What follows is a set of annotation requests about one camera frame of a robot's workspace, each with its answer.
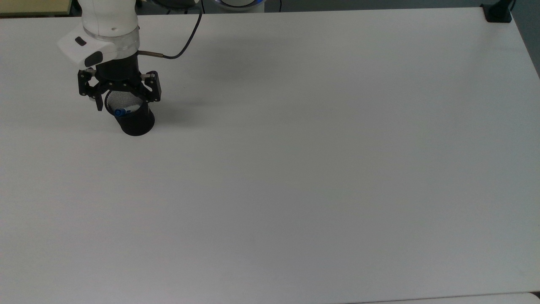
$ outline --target marker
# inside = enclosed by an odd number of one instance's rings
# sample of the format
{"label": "marker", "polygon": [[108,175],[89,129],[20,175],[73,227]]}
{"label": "marker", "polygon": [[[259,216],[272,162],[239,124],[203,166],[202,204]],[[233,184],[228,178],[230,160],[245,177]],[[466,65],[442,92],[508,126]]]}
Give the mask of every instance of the marker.
{"label": "marker", "polygon": [[136,105],[131,105],[131,106],[125,107],[125,108],[116,109],[116,110],[114,110],[114,115],[116,117],[124,116],[126,114],[131,113],[131,112],[137,111],[139,108],[140,108],[140,105],[136,104]]}

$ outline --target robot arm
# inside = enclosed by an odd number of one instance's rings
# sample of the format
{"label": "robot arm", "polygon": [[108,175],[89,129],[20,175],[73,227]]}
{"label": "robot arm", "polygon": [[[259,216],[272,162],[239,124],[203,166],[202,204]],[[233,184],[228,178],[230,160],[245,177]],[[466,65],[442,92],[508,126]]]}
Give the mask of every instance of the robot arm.
{"label": "robot arm", "polygon": [[137,52],[135,0],[79,0],[79,4],[82,22],[58,41],[62,52],[79,70]]}

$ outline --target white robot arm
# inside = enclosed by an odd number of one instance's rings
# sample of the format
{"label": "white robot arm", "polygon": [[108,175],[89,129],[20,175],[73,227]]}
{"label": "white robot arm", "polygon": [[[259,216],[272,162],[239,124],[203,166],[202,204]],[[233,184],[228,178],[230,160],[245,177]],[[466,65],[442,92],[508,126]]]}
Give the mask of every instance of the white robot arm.
{"label": "white robot arm", "polygon": [[[171,9],[187,9],[199,0],[154,0]],[[214,0],[227,11],[264,11],[265,0]],[[82,21],[58,41],[64,54],[78,67],[79,94],[105,107],[122,130],[132,136],[145,134],[154,125],[148,103],[161,100],[158,73],[141,74],[138,55],[175,59],[183,54],[199,26],[202,12],[182,51],[175,56],[139,51],[136,0],[79,0]],[[96,78],[98,83],[90,85]]]}
{"label": "white robot arm", "polygon": [[58,41],[62,52],[79,70],[137,52],[135,0],[79,0],[79,4],[82,22]]}

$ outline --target table surface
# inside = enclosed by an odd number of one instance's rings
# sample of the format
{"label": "table surface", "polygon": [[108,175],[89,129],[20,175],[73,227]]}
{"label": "table surface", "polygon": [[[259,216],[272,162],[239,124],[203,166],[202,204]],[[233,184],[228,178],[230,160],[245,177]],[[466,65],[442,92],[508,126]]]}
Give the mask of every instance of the table surface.
{"label": "table surface", "polygon": [[[196,16],[143,16],[175,54]],[[540,81],[480,8],[204,16],[153,130],[79,96],[78,18],[0,20],[5,303],[540,289]]]}
{"label": "table surface", "polygon": [[71,0],[2,0],[2,15],[67,15]]}

